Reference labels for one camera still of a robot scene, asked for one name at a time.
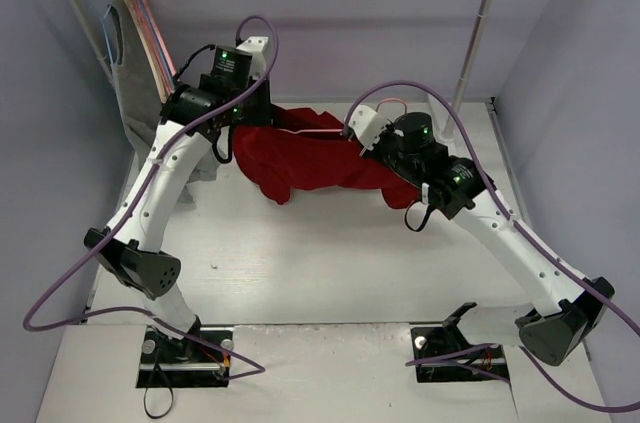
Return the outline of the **red t-shirt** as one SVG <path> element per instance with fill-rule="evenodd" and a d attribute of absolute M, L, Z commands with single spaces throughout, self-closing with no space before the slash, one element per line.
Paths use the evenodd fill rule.
<path fill-rule="evenodd" d="M 236 163 L 262 194 L 284 205 L 295 190 L 332 187 L 378 190 L 386 205 L 404 209 L 419 191 L 381 164 L 360 156 L 341 135 L 342 122 L 311 108 L 273 108 L 270 126 L 239 126 L 232 138 Z"/>

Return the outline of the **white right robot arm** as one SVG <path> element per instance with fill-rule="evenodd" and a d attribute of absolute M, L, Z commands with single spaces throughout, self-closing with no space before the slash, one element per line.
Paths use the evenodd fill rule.
<path fill-rule="evenodd" d="M 361 105 L 348 128 L 365 157 L 418 189 L 429 213 L 440 212 L 473 236 L 529 298 L 522 306 L 464 304 L 444 322 L 445 348 L 464 355 L 481 344 L 522 346 L 543 363 L 560 365 L 599 323 L 604 305 L 596 297 L 611 299 L 612 285 L 560 262 L 473 160 L 435 140 L 429 114 L 390 121 Z"/>

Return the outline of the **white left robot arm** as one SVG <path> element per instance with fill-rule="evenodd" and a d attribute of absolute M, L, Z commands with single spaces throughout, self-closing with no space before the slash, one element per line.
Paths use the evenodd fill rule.
<path fill-rule="evenodd" d="M 179 83 L 163 105 L 155 139 L 122 206 L 102 229 L 87 231 L 91 256 L 142 301 L 142 313 L 166 335 L 164 351 L 175 361 L 199 352 L 199 319 L 178 286 L 181 262 L 162 249 L 166 226 L 194 170 L 221 130 L 249 118 L 268 101 L 266 36 L 217 46 L 198 86 Z"/>

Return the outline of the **grey hanging garment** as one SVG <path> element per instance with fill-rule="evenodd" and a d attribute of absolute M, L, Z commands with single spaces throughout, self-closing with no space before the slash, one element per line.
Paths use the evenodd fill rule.
<path fill-rule="evenodd" d="M 162 104 L 143 44 L 123 0 L 112 0 L 109 17 L 115 32 L 112 78 L 127 140 L 139 166 L 149 155 Z"/>

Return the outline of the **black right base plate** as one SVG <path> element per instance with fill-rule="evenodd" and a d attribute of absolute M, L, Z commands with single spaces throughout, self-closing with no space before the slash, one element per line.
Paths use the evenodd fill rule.
<path fill-rule="evenodd" d="M 447 355 L 432 363 L 413 366 L 420 384 L 510 382 L 505 353 L 500 346 L 471 350 L 468 343 L 440 326 L 410 328 L 413 360 Z"/>

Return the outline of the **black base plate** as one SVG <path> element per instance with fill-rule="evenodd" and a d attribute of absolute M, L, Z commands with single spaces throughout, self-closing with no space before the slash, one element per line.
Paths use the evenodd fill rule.
<path fill-rule="evenodd" d="M 226 388 L 231 357 L 228 353 L 189 339 L 174 340 L 145 328 L 136 387 Z"/>
<path fill-rule="evenodd" d="M 432 363 L 413 366 L 420 384 L 510 382 L 505 353 L 500 346 L 471 350 L 468 343 L 440 326 L 410 328 L 413 360 L 447 355 Z"/>

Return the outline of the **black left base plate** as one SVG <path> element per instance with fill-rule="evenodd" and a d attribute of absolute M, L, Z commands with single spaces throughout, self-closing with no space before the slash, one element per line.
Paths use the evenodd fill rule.
<path fill-rule="evenodd" d="M 136 387 L 226 388 L 231 357 L 228 353 L 189 339 L 174 340 L 145 328 Z"/>

